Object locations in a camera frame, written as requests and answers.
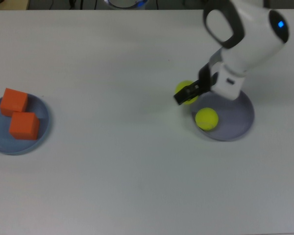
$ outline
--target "orange cube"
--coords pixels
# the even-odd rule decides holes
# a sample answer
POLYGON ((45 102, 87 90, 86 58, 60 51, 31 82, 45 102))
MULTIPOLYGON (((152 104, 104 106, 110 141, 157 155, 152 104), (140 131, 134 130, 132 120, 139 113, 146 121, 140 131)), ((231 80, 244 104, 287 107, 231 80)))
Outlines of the orange cube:
POLYGON ((39 119, 34 113, 14 112, 9 133, 17 140, 36 140, 39 131, 39 119))
POLYGON ((13 112, 25 112, 27 106, 27 93, 9 88, 5 89, 0 110, 5 116, 11 117, 13 112))

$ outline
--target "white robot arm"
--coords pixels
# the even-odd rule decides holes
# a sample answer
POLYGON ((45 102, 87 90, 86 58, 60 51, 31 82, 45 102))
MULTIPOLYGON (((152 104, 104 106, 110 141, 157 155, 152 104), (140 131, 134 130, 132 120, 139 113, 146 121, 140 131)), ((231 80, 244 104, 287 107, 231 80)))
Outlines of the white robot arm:
POLYGON ((246 72, 277 53, 289 38, 288 24, 280 13, 241 0, 209 0, 203 20, 222 48, 199 71, 196 82, 175 94, 179 105, 209 91, 236 99, 246 72), (227 24, 221 30, 228 29, 230 37, 225 40, 214 25, 216 18, 221 25, 227 24))

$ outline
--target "gray plate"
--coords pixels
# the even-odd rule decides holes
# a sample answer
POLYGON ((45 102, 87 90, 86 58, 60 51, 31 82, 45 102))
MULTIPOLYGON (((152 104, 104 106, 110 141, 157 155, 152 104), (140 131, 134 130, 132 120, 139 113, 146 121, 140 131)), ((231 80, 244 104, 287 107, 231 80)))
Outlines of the gray plate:
POLYGON ((234 101, 211 92, 201 95, 191 104, 194 122, 196 113, 203 108, 212 108, 217 112, 219 116, 218 125, 211 131, 203 131, 196 123, 195 125, 205 135, 218 141, 234 141, 244 136, 255 119, 254 107, 243 92, 234 101))

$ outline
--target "table surface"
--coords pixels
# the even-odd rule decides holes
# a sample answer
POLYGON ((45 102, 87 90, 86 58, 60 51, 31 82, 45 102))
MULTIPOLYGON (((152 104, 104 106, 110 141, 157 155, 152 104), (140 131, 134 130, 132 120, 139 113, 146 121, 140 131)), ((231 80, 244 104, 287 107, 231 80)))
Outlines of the table surface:
POLYGON ((41 97, 52 130, 0 154, 0 235, 294 233, 294 10, 251 70, 250 133, 198 134, 173 99, 219 49, 202 11, 0 12, 0 97, 41 97))

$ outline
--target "yellow ball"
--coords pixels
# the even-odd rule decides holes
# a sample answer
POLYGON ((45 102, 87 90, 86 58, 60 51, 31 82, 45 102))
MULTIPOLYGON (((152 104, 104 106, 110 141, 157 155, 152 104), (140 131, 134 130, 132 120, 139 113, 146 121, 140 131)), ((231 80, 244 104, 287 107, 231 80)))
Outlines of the yellow ball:
MULTIPOLYGON (((183 81, 180 82, 177 87, 175 88, 175 93, 178 93, 180 90, 182 90, 184 87, 191 85, 193 82, 192 81, 183 81)), ((193 102, 195 102, 197 100, 198 96, 196 96, 195 98, 191 99, 191 100, 187 100, 184 102, 184 104, 191 104, 193 102)))
POLYGON ((203 108, 199 110, 195 116, 197 126, 204 131, 214 129, 217 126, 218 121, 218 114, 211 108, 203 108))

